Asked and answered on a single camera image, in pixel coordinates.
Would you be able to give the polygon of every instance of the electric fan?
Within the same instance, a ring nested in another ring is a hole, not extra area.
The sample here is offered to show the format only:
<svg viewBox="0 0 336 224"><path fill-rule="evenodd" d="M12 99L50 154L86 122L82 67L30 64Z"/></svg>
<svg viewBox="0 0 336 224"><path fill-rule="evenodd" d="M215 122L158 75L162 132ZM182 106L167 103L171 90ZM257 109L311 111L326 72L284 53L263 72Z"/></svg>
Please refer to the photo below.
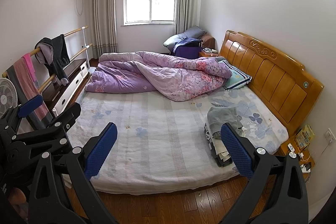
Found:
<svg viewBox="0 0 336 224"><path fill-rule="evenodd" d="M0 117L11 107L17 107L16 89L9 79L0 78Z"/></svg>

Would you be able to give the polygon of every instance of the stack of folded clothes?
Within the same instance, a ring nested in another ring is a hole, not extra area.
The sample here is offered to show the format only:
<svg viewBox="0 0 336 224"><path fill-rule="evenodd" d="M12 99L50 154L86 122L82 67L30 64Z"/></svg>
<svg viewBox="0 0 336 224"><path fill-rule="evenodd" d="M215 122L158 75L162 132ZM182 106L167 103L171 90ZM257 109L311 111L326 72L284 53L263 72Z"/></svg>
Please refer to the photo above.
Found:
<svg viewBox="0 0 336 224"><path fill-rule="evenodd" d="M244 130L247 129L240 120L241 117L237 116L235 107L211 107L208 111L204 133L209 141L211 155L219 167L232 163L230 154L221 141L221 127L228 122L239 136L243 136Z"/></svg>

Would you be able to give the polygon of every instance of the curtain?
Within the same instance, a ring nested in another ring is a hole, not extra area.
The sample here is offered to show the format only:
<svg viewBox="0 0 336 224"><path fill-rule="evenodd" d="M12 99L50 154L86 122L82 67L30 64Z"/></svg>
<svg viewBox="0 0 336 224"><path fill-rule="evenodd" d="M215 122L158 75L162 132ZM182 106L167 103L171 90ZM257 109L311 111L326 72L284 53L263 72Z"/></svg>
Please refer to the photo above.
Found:
<svg viewBox="0 0 336 224"><path fill-rule="evenodd" d="M197 0L177 0L175 33L179 34L196 25Z"/></svg>
<svg viewBox="0 0 336 224"><path fill-rule="evenodd" d="M88 0L89 30L93 58L117 52L115 0Z"/></svg>

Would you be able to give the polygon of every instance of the purple floral comforter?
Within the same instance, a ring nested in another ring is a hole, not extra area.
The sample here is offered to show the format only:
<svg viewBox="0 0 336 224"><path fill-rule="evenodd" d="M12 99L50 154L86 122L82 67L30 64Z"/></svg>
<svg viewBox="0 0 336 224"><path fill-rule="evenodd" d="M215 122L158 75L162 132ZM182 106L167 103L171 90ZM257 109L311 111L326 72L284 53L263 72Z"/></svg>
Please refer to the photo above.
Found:
<svg viewBox="0 0 336 224"><path fill-rule="evenodd" d="M189 60L155 52L103 54L85 90L137 93L158 90L174 101L186 101L219 88L232 76L215 58Z"/></svg>

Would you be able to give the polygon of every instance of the headboard panel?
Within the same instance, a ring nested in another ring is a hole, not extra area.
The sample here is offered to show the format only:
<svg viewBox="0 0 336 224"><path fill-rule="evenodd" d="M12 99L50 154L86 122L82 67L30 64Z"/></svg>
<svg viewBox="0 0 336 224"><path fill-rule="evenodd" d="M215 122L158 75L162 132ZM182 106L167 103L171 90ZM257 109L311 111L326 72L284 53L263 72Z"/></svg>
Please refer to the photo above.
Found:
<svg viewBox="0 0 336 224"><path fill-rule="evenodd" d="M219 54L252 76L249 88L287 128L290 137L324 87L300 62L241 32L227 31Z"/></svg>

